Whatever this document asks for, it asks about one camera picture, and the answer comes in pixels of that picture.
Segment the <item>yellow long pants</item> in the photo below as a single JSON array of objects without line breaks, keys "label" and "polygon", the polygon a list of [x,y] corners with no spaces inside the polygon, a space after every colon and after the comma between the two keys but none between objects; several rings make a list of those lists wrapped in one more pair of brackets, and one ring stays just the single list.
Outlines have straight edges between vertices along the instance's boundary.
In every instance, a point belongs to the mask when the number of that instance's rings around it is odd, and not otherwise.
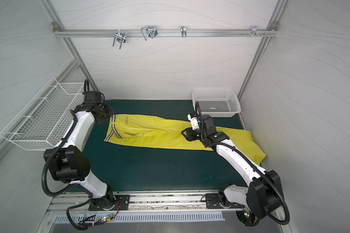
[{"label": "yellow long pants", "polygon": [[[191,127],[191,123],[182,120],[164,119],[146,115],[113,115],[110,118],[105,142],[142,148],[175,150],[208,150],[200,141],[189,142],[181,134]],[[254,163],[260,164],[266,154],[253,141],[251,132],[246,130],[216,127],[226,133],[235,146]]]}]

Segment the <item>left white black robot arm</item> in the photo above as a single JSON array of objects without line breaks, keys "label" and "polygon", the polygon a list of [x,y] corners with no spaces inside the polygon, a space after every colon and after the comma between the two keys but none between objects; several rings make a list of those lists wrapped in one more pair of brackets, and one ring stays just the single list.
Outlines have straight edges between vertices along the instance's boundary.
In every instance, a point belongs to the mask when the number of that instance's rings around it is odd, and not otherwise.
[{"label": "left white black robot arm", "polygon": [[50,197],[68,189],[79,188],[90,196],[93,207],[110,210],[116,204],[111,187],[102,182],[91,170],[83,149],[95,122],[104,122],[114,113],[105,103],[105,96],[97,91],[83,91],[84,101],[70,111],[72,122],[60,142],[47,149],[41,175],[43,192]]}]

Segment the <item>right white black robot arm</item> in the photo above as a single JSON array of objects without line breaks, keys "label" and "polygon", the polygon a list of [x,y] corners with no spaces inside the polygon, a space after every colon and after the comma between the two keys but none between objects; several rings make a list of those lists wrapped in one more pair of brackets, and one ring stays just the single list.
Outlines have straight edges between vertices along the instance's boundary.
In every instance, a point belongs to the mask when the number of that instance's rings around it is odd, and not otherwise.
[{"label": "right white black robot arm", "polygon": [[246,207],[258,219],[266,216],[281,225],[287,225],[290,213],[285,202],[280,176],[274,170],[267,171],[249,159],[226,133],[218,130],[209,115],[192,112],[191,123],[181,133],[187,141],[199,140],[223,157],[241,175],[247,187],[234,184],[222,189],[222,200]]}]

